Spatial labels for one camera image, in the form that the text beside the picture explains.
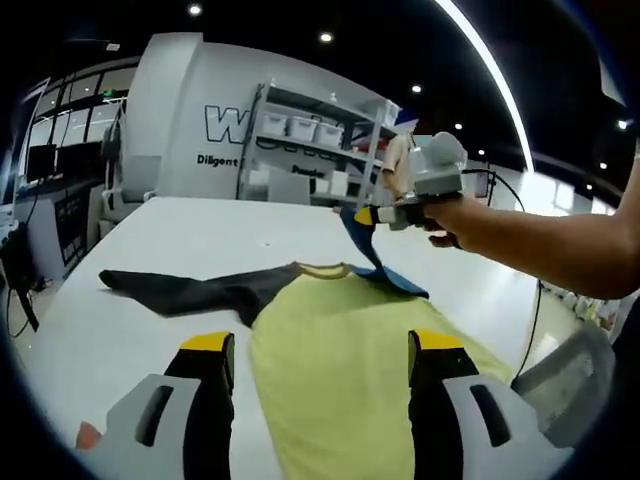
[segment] floor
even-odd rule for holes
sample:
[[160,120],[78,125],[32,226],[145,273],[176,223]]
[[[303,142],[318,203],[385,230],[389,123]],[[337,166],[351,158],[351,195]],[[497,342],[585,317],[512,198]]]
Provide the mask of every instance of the floor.
[[[46,312],[61,284],[51,285],[40,293],[32,295],[33,310],[40,322],[45,321]],[[26,316],[15,293],[12,295],[9,308],[10,332],[16,334],[24,326]],[[525,363],[524,371],[537,364],[551,353],[573,332],[580,328],[582,322],[569,311],[559,298],[549,292],[542,292],[540,299],[540,312],[533,338],[531,352]],[[27,326],[24,332],[16,339],[12,339],[17,359],[22,365],[22,355],[31,348],[31,342],[35,333],[31,326]]]

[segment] hand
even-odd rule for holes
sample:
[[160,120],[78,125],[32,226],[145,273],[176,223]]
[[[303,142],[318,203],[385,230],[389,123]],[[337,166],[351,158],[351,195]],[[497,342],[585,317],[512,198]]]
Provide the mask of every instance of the hand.
[[434,247],[447,248],[457,244],[469,250],[469,236],[477,226],[477,220],[487,211],[486,205],[464,196],[442,202],[423,205],[424,216],[440,228],[427,227],[429,232],[445,232],[445,235],[431,235],[429,241]]

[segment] white chair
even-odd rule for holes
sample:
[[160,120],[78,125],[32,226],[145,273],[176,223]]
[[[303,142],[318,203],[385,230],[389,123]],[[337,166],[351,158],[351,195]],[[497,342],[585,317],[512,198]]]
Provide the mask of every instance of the white chair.
[[311,204],[310,179],[306,175],[296,175],[283,170],[271,169],[269,172],[269,202]]

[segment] shelving unit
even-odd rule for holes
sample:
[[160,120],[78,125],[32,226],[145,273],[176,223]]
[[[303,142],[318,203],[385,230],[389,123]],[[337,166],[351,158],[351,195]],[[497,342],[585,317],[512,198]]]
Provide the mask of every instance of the shelving unit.
[[[344,126],[342,145],[340,148],[332,148],[292,137],[281,137],[262,133],[261,122],[268,105],[292,108],[312,115],[339,121]],[[356,128],[366,131],[367,134],[371,135],[369,151],[367,153],[353,152],[351,150]],[[370,179],[373,168],[382,165],[382,162],[375,158],[378,142],[381,138],[391,139],[394,136],[396,136],[396,132],[392,128],[382,125],[381,110],[379,110],[376,117],[373,118],[352,107],[331,101],[329,98],[319,98],[279,85],[272,85],[270,82],[261,83],[256,90],[249,118],[249,126],[242,149],[242,161],[238,180],[239,198],[246,197],[244,182],[248,181],[248,172],[253,168],[257,143],[264,141],[282,146],[299,147],[304,151],[323,154],[321,158],[337,163],[337,168],[344,169],[345,162],[355,165],[358,169],[362,168],[362,177],[360,178],[360,176],[358,176],[358,179],[351,183],[360,184],[357,205],[363,206],[371,188]],[[332,196],[333,200],[343,200],[349,204],[352,204],[355,198],[356,197]]]

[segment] human arm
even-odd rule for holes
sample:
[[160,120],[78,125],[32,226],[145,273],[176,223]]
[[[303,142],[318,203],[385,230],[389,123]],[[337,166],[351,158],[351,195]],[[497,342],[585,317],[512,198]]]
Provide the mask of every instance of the human arm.
[[468,198],[425,205],[424,212],[465,250],[580,294],[620,298],[640,287],[640,161],[613,216],[543,217],[493,210]]
[[393,138],[389,142],[382,160],[382,180],[384,185],[393,193],[394,200],[403,197],[407,193],[402,191],[395,174],[396,165],[402,155],[403,147],[402,137]]

